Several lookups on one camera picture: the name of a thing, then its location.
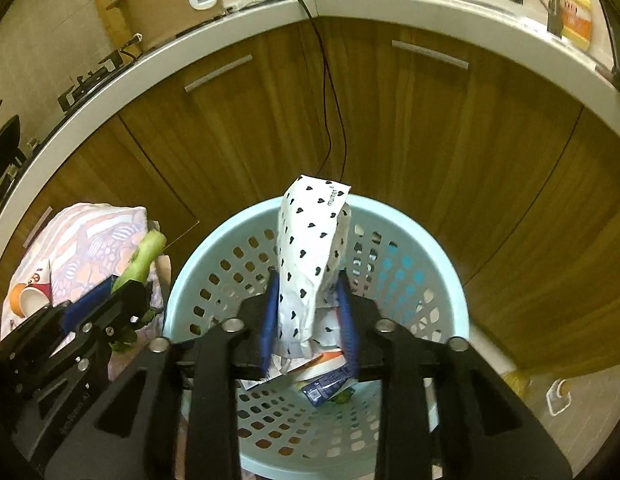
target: patterned cloth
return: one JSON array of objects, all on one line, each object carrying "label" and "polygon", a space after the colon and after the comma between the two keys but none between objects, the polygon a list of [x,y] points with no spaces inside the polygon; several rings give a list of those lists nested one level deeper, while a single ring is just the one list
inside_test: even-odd
[{"label": "patterned cloth", "polygon": [[[108,204],[79,203],[57,214],[37,235],[10,280],[10,290],[17,283],[26,283],[42,260],[50,261],[52,304],[66,300],[76,301],[105,278],[120,275],[127,267],[130,256],[148,232],[148,216],[143,207],[114,207]],[[152,282],[150,306],[156,310],[164,307],[164,298],[152,264],[148,280]],[[4,301],[1,337],[4,338],[20,323],[10,309],[9,299]],[[130,362],[148,339],[161,332],[161,317],[138,331],[136,351],[124,354]],[[63,343],[71,340],[69,336]],[[110,363],[111,376],[122,369],[120,356]]]}]

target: qr code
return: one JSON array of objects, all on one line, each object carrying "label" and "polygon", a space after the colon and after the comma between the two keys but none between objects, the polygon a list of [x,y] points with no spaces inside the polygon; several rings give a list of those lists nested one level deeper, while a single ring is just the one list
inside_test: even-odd
[{"label": "qr code", "polygon": [[321,399],[321,393],[319,393],[319,390],[309,390],[308,397],[310,397],[312,402],[315,402],[316,400]]}]

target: power cord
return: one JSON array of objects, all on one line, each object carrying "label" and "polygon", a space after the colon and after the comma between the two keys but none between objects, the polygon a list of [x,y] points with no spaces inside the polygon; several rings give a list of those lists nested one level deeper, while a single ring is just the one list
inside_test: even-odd
[{"label": "power cord", "polygon": [[330,88],[332,89],[332,94],[334,95],[334,102],[337,107],[337,114],[339,116],[339,122],[341,124],[341,133],[343,134],[343,151],[344,151],[343,152],[343,165],[341,166],[341,176],[339,177],[339,180],[341,181],[343,180],[343,174],[345,173],[345,170],[346,170],[346,160],[348,158],[348,143],[346,140],[346,130],[343,125],[343,116],[341,115],[341,107],[339,106],[339,99],[337,97],[337,92],[334,89],[334,81],[332,80],[332,73],[330,72],[330,65],[328,63],[328,57],[326,56],[326,53],[325,53],[324,42],[321,38],[321,34],[319,33],[319,29],[316,27],[316,23],[314,22],[314,17],[312,16],[312,13],[308,9],[308,6],[306,6],[305,1],[304,0],[297,0],[297,1],[299,2],[303,10],[308,15],[308,20],[310,21],[310,24],[312,25],[312,29],[314,30],[314,34],[316,35],[316,38],[319,42],[319,49],[321,50],[321,56],[324,62],[324,76],[323,76],[324,126],[325,126],[325,131],[328,134],[328,152],[326,153],[324,162],[321,164],[316,174],[318,176],[319,173],[321,173],[322,169],[325,167],[326,162],[328,161],[328,158],[330,157],[330,153],[332,152],[332,136],[330,134],[330,129],[328,128],[328,114],[327,114],[327,109],[325,105],[325,76],[327,74],[328,80],[330,81]]}]

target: blue package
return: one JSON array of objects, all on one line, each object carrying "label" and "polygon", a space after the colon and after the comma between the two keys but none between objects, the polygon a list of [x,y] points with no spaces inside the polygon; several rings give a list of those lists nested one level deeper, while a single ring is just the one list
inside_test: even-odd
[{"label": "blue package", "polygon": [[352,371],[347,364],[318,377],[310,384],[306,384],[301,391],[314,407],[321,406],[326,400],[337,393],[352,377]]}]

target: kitchen counter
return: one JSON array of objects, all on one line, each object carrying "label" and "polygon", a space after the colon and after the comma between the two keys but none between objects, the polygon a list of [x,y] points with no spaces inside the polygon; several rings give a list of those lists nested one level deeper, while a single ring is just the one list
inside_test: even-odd
[{"label": "kitchen counter", "polygon": [[[314,16],[364,18],[438,32],[475,44],[547,78],[620,136],[620,94],[595,62],[508,8],[463,0],[306,0]],[[307,17],[295,0],[255,7],[209,23],[143,57],[55,129],[0,207],[0,258],[43,185],[91,133],[159,81],[202,57]]]}]

